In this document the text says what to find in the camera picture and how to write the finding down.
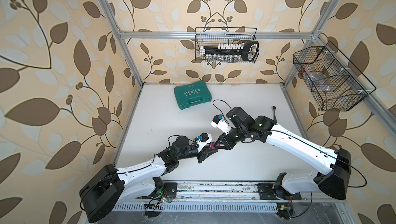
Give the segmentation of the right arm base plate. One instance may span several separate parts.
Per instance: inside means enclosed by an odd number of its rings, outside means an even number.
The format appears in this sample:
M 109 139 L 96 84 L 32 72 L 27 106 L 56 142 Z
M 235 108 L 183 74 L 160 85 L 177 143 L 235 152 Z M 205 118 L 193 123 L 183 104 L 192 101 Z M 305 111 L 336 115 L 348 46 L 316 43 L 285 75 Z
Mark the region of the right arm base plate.
M 257 185 L 260 200 L 302 200 L 301 194 L 291 194 L 282 186 L 274 186 L 274 183 L 259 183 Z

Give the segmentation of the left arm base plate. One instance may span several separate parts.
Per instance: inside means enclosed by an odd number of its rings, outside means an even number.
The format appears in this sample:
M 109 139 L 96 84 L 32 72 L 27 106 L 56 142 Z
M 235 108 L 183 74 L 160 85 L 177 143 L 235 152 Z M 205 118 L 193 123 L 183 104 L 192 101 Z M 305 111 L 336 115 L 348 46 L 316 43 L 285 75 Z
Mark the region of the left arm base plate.
M 177 186 L 176 182 L 165 182 L 163 186 L 156 187 L 150 195 L 138 197 L 138 199 L 165 198 L 166 200 L 173 200 L 177 195 Z

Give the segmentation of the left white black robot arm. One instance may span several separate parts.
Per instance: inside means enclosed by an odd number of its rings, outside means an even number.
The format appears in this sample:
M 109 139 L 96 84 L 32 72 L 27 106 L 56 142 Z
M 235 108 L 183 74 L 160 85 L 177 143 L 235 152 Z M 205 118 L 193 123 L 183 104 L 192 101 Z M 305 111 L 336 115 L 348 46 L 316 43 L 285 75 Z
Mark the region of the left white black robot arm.
M 194 140 L 178 136 L 147 162 L 124 168 L 106 165 L 79 191 L 80 208 L 85 211 L 88 223 L 93 224 L 125 201 L 162 200 L 168 194 L 161 179 L 163 175 L 176 169 L 180 160 L 196 158 L 202 163 L 217 151 L 210 134 L 202 133 Z

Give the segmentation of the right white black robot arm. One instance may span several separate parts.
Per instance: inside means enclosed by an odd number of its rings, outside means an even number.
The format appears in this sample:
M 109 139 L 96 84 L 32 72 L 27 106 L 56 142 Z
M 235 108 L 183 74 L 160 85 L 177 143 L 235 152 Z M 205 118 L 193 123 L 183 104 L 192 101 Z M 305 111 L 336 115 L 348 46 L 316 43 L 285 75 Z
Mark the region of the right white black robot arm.
M 322 192 L 337 199 L 346 199 L 351 175 L 351 155 L 317 145 L 288 131 L 266 116 L 253 119 L 241 107 L 232 108 L 226 116 L 214 116 L 211 125 L 223 134 L 211 144 L 212 149 L 232 150 L 246 139 L 259 140 L 294 155 L 308 163 L 314 171 L 290 174 L 282 172 L 267 192 L 279 200 L 300 200 L 301 192 Z

